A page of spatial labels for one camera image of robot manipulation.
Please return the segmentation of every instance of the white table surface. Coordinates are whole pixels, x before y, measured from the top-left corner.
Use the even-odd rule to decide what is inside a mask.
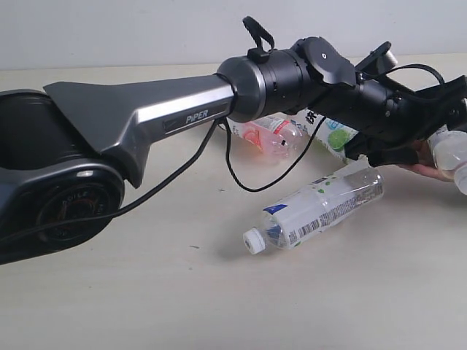
[[[467,55],[399,59],[446,79],[467,73]],[[0,71],[0,90],[216,68]],[[413,88],[435,82],[418,71],[394,77]],[[155,144],[144,184],[128,186],[126,202],[187,160],[207,127]],[[260,210],[341,164],[316,144],[283,182],[250,194],[229,176],[224,149],[217,131],[189,171],[86,244],[0,266],[0,349],[466,349],[467,198],[453,184],[384,167],[381,201],[296,250],[251,256],[242,233]],[[288,163],[233,143],[250,186]]]

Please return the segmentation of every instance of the white wall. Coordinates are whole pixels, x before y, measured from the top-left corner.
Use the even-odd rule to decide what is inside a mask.
[[[467,52],[463,0],[0,0],[0,69],[218,63],[259,20],[291,46],[323,36],[346,56]]]

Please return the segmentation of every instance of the bottle cap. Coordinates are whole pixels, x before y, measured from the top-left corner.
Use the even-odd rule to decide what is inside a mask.
[[[251,254],[257,254],[266,249],[266,242],[260,231],[255,227],[243,234],[243,242]]]
[[[454,183],[464,195],[467,195],[467,164],[461,166],[454,173]]]

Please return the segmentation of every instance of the pink bottle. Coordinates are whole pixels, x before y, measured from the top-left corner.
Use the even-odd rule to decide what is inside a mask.
[[[232,134],[256,145],[261,152],[286,158],[304,144],[304,135],[289,120],[274,115],[252,122],[234,122],[228,119]]]

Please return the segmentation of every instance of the white bottle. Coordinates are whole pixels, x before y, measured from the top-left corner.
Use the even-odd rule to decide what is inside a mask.
[[[304,109],[288,118],[292,124],[297,127],[297,129],[302,130],[311,136],[316,128],[317,120],[313,120],[310,114],[312,114],[312,112]],[[336,122],[332,119],[326,119],[316,133],[316,140],[318,140],[334,157],[340,159],[343,163],[348,164],[353,160],[345,156],[344,146],[347,142],[353,139],[357,133],[358,131],[349,128],[340,122]]]
[[[467,195],[467,133],[443,126],[430,136],[428,146],[437,169]]]
[[[289,120],[270,115],[252,122],[227,119],[232,134],[249,141],[266,155],[287,158],[292,151],[303,148],[304,134]]]
[[[251,254],[268,246],[292,249],[383,195],[383,178],[365,157],[263,209],[243,235]]]

